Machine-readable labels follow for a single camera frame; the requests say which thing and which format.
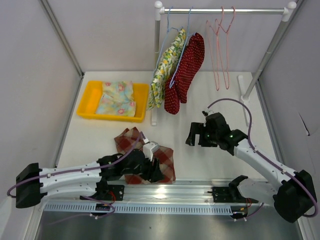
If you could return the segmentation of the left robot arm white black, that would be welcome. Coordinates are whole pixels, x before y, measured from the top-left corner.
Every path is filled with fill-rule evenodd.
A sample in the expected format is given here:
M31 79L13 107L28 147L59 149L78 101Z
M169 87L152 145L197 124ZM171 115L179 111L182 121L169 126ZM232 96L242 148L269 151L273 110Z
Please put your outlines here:
M15 206L18 209L30 208L43 199L53 198L105 200L110 190L108 182L129 175L151 183L165 178L159 160L150 160L139 149L61 169L40 168L38 163L31 163L16 177Z

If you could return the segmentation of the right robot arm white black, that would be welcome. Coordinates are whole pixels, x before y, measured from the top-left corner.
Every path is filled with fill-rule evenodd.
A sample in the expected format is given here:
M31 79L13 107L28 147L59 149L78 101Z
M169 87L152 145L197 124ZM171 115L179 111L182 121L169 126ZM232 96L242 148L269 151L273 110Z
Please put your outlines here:
M201 147L219 147L249 164L266 179L266 182L257 182L243 175L235 178L229 185L242 197L274 206L289 223L305 217L311 208L318 210L312 176L305 170L297 172L264 156L247 134L230 129L221 113L207 115L204 123L192 122L185 143L194 146L196 135Z

